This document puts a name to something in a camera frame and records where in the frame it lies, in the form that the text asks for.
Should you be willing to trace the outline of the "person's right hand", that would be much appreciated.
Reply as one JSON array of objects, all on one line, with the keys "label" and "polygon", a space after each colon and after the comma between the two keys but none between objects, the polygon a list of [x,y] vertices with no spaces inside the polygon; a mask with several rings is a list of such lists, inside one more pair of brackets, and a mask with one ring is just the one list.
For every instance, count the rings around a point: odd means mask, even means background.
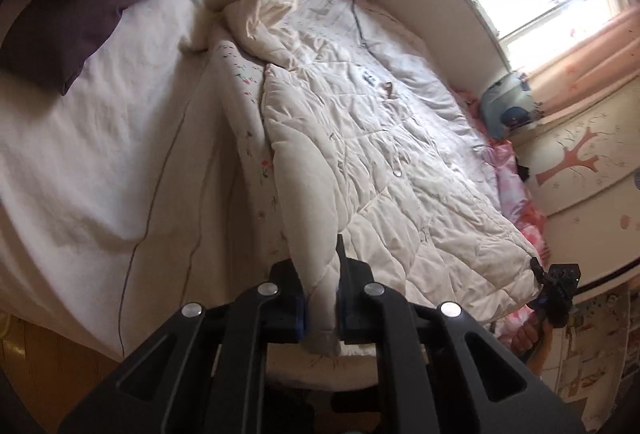
[{"label": "person's right hand", "polygon": [[518,328],[511,342],[512,353],[518,357],[533,350],[526,366],[531,372],[541,373],[544,362],[552,347],[552,326],[545,319],[540,321],[536,315],[530,315],[527,321]]}]

